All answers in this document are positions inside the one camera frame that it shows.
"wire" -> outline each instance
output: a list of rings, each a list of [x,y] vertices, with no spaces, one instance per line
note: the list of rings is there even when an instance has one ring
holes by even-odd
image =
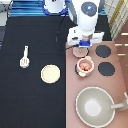
[[[60,30],[61,24],[62,24],[62,22],[64,21],[64,19],[65,19],[65,17],[66,17],[67,14],[68,14],[68,11],[65,13],[65,16],[64,16],[63,19],[61,20],[61,22],[60,22],[60,24],[59,24],[59,27],[58,27],[58,30],[57,30],[57,34],[56,34],[56,46],[57,46],[57,49],[58,49],[59,51],[66,51],[66,50],[68,50],[68,49],[70,49],[70,48],[73,48],[73,47],[79,47],[79,45],[76,44],[76,45],[73,45],[73,46],[68,47],[68,48],[66,48],[66,49],[60,49],[60,48],[59,48],[59,45],[58,45],[59,30]]]
[[[7,19],[8,19],[8,16],[9,16],[8,10],[11,10],[9,7],[10,7],[12,1],[13,1],[13,0],[11,0],[10,3],[9,3],[9,5],[8,5],[8,9],[7,9]]]

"gray bowl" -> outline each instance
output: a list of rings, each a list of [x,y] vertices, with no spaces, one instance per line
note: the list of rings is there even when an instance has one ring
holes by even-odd
[[[112,97],[103,89],[88,87],[76,98],[76,111],[80,119],[91,127],[105,127],[115,116]]]

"brown cup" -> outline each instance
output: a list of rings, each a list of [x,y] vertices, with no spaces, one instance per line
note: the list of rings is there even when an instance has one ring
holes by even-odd
[[[81,63],[86,63],[87,65],[89,65],[90,69],[88,71],[82,70],[80,68],[80,64]],[[79,74],[79,76],[81,76],[81,77],[89,76],[89,75],[91,75],[93,70],[94,70],[94,63],[93,63],[93,61],[92,61],[90,56],[86,56],[84,58],[81,58],[77,62],[77,73]]]

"pink table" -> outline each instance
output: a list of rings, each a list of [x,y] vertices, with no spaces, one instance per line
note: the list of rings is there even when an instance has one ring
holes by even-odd
[[[111,55],[107,58],[101,58],[95,53],[98,45],[107,45],[111,48]],[[75,110],[75,100],[78,93],[91,86],[97,86],[106,90],[113,98],[115,103],[125,99],[124,92],[126,87],[120,67],[115,42],[104,41],[101,44],[95,44],[89,49],[89,56],[95,64],[93,73],[86,78],[81,78],[75,73],[75,64],[79,60],[73,55],[72,49],[66,51],[66,128],[90,128],[84,124],[78,117]],[[110,77],[102,76],[98,71],[98,65],[101,62],[110,62],[115,67],[114,75]],[[116,110],[114,120],[106,128],[128,128],[128,110],[119,112]]]

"white spoon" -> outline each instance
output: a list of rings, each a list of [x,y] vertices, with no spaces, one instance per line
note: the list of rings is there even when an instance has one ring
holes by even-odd
[[[29,66],[29,59],[27,58],[28,56],[28,46],[25,46],[25,50],[24,50],[24,56],[23,58],[21,58],[20,60],[20,66],[22,68],[27,68]]]

